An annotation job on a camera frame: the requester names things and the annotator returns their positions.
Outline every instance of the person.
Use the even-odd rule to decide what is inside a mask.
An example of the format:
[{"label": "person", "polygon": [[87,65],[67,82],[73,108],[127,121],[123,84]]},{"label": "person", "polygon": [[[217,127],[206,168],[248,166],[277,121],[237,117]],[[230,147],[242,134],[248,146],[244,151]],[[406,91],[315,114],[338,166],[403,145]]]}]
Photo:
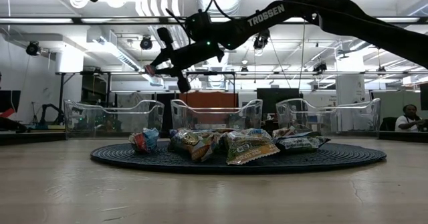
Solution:
[{"label": "person", "polygon": [[418,115],[417,108],[412,104],[407,104],[403,107],[404,115],[397,118],[395,121],[395,131],[399,132],[418,132],[418,125],[425,123]]}]

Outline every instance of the table surface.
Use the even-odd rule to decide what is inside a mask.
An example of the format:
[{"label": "table surface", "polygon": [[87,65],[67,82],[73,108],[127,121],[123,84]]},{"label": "table surface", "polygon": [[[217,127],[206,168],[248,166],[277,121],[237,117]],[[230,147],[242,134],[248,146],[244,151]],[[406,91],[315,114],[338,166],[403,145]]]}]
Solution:
[{"label": "table surface", "polygon": [[0,146],[0,223],[426,223],[428,145],[334,139],[387,162],[322,173],[213,176],[119,169],[90,152],[120,140]]}]

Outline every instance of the robot arm in background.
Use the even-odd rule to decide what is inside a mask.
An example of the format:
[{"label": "robot arm in background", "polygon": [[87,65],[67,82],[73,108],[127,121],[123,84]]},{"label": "robot arm in background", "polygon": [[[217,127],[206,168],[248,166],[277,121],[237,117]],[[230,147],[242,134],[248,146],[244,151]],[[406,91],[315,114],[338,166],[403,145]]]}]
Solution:
[{"label": "robot arm in background", "polygon": [[[161,50],[151,65],[146,66],[146,71],[150,75],[178,77],[180,91],[187,92],[190,85],[182,70],[213,57],[220,61],[224,53],[218,44],[229,50],[236,49],[252,35],[291,17],[301,17],[328,33],[357,37],[428,68],[425,56],[428,36],[370,17],[351,0],[281,0],[274,1],[252,16],[230,18],[225,23],[211,23],[208,12],[199,10],[186,18],[184,26],[187,35],[195,43],[176,50],[172,47],[173,40],[168,30],[158,29],[159,37],[167,47]],[[167,60],[171,60],[172,68],[156,69],[156,66]]]}]

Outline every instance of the clear plastic bin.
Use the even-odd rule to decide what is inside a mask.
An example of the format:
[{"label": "clear plastic bin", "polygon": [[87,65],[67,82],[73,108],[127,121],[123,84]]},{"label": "clear plastic bin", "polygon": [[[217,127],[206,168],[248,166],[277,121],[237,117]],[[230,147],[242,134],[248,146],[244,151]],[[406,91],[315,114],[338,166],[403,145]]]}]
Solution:
[{"label": "clear plastic bin", "polygon": [[301,98],[276,104],[280,128],[293,126],[298,132],[318,131],[322,135],[342,132],[379,132],[381,99],[356,104],[315,107]]},{"label": "clear plastic bin", "polygon": [[64,100],[66,134],[72,137],[126,137],[143,128],[162,129],[164,104],[142,100],[132,108],[103,108]]},{"label": "clear plastic bin", "polygon": [[192,108],[182,100],[171,100],[173,128],[218,130],[260,128],[263,100],[252,100],[242,108]]}]

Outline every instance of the black robotic arm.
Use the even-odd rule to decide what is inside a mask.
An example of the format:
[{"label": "black robotic arm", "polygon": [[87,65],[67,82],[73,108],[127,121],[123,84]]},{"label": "black robotic arm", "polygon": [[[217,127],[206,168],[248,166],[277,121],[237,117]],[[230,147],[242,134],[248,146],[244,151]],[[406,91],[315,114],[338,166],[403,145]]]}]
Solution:
[{"label": "black robotic arm", "polygon": [[[274,1],[265,9],[246,18],[228,17],[230,21],[224,23],[211,23],[208,12],[199,10],[186,18],[183,26],[195,43],[176,50],[172,48],[173,40],[168,30],[158,29],[159,37],[167,47],[161,50],[151,65],[146,66],[146,71],[150,75],[168,74],[178,77],[180,91],[187,92],[190,86],[183,77],[182,70],[212,57],[217,57],[220,61],[224,53],[219,44],[226,49],[235,49],[252,35],[291,17],[301,17],[328,33],[357,37],[428,67],[425,55],[428,36],[370,17],[351,0],[281,0]],[[156,69],[156,66],[168,59],[171,60],[172,68]]]}]

